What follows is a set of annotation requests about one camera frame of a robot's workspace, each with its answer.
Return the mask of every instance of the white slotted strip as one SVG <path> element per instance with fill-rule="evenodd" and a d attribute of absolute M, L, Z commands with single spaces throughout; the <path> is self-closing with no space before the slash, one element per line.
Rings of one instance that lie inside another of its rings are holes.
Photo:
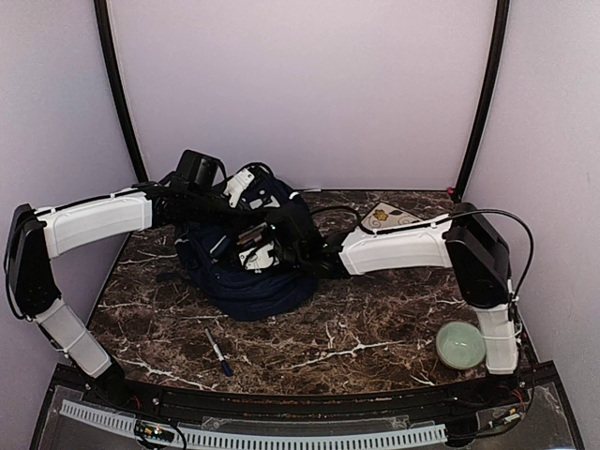
<path fill-rule="evenodd" d="M 92 427 L 105 429 L 111 433 L 135 438 L 133 429 L 136 419 L 120 413 L 107 412 L 89 405 L 63 400 L 60 413 Z M 447 441 L 445 425 L 387 431 L 348 436 L 251 436 L 203 431 L 179 427 L 186 436 L 187 448 L 198 450 L 393 450 L 416 448 Z M 164 443 L 147 438 L 149 442 Z M 170 444 L 183 447 L 179 435 Z"/>

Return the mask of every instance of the blue marker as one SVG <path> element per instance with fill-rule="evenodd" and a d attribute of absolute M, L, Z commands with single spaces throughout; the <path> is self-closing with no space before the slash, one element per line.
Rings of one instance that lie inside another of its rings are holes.
<path fill-rule="evenodd" d="M 208 328 L 204 329 L 204 333 L 206 333 L 206 337 L 208 338 L 210 345 L 213 346 L 213 350 L 217 354 L 218 360 L 221 362 L 221 367 L 223 368 L 223 373 L 225 373 L 225 375 L 227 375 L 228 377 L 232 377 L 233 370 L 231 367 L 229 367 L 229 364 L 227 364 L 227 361 L 225 361 L 225 356 L 223 356 L 221 349 L 218 347 L 218 344 L 215 342 L 215 338 L 213 337 L 212 333 L 210 332 L 210 330 Z"/>

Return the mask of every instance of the dark blue bag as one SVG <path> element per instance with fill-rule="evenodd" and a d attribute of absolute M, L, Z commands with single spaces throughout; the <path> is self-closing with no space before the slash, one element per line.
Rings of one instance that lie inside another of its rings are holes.
<path fill-rule="evenodd" d="M 261 176 L 243 193 L 238 208 L 250 205 L 282 205 L 293 190 L 270 172 Z M 308 206 L 299 199 L 308 210 Z M 297 308 L 317 288 L 317 280 L 298 271 L 266 269 L 261 273 L 220 261 L 231 243 L 219 226 L 188 223 L 175 241 L 177 254 L 187 272 L 209 300 L 225 314 L 240 322 L 251 322 Z"/>

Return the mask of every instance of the black pole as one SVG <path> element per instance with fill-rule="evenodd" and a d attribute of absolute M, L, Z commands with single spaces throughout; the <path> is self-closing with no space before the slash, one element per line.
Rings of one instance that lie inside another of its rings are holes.
<path fill-rule="evenodd" d="M 148 173 L 143 165 L 142 153 L 140 153 L 140 146 L 133 131 L 125 91 L 121 83 L 119 65 L 114 50 L 113 33 L 111 32 L 109 9 L 106 0 L 94 0 L 94 7 L 96 8 L 97 30 L 100 34 L 104 64 L 106 65 L 106 73 L 109 76 L 109 83 L 111 84 L 112 100 L 114 101 L 116 113 L 119 116 L 119 122 L 123 130 L 123 137 L 125 138 L 133 170 L 138 177 L 138 182 L 142 183 L 148 181 Z"/>
<path fill-rule="evenodd" d="M 469 143 L 467 144 L 465 157 L 462 160 L 462 167 L 460 168 L 460 173 L 458 174 L 457 184 L 455 187 L 448 189 L 452 200 L 455 202 L 462 201 L 462 197 L 465 193 L 467 185 L 469 184 L 469 177 L 473 171 L 473 165 L 475 163 L 475 158 L 477 157 L 477 151 L 479 150 L 481 137 L 484 134 L 486 120 L 488 119 L 489 105 L 491 104 L 491 98 L 494 94 L 494 86 L 496 84 L 496 77 L 498 76 L 500 57 L 503 52 L 504 34 L 506 32 L 506 23 L 508 21 L 509 6 L 510 0 L 498 0 L 496 5 L 496 19 L 494 20 L 494 29 L 492 31 L 491 42 L 489 44 L 486 75 L 481 88 L 481 96 L 479 97 L 479 104 L 477 105 L 477 113 L 475 114 L 475 120 L 472 124 L 471 137 L 469 138 Z"/>

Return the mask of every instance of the green bowl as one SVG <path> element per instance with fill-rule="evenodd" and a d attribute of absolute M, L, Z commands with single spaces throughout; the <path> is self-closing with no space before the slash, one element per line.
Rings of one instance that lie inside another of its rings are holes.
<path fill-rule="evenodd" d="M 440 328 L 435 346 L 442 362 L 458 370 L 474 368 L 486 357 L 481 333 L 466 322 L 450 322 Z"/>

